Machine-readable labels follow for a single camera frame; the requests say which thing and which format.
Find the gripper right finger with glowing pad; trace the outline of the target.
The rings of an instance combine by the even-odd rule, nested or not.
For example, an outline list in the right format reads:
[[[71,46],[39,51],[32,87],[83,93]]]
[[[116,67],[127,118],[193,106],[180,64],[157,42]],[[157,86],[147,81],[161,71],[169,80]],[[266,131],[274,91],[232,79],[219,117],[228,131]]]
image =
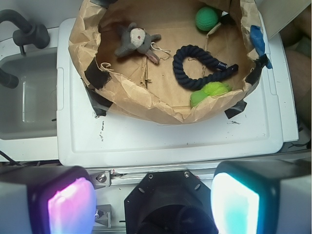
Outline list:
[[[221,234],[310,234],[309,159],[221,162],[211,185],[211,208]]]

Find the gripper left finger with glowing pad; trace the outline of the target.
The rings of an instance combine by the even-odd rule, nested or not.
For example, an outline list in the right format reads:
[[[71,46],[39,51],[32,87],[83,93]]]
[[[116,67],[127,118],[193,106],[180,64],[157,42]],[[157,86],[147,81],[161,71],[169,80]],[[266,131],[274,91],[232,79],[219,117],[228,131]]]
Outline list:
[[[80,166],[0,169],[2,234],[90,234],[96,192]]]

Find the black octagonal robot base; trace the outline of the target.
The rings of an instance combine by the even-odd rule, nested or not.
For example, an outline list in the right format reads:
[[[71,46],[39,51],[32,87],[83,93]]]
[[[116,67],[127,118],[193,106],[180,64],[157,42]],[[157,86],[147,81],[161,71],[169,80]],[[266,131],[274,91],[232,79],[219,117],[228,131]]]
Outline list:
[[[211,190],[190,171],[148,173],[124,200],[128,234],[216,234]]]

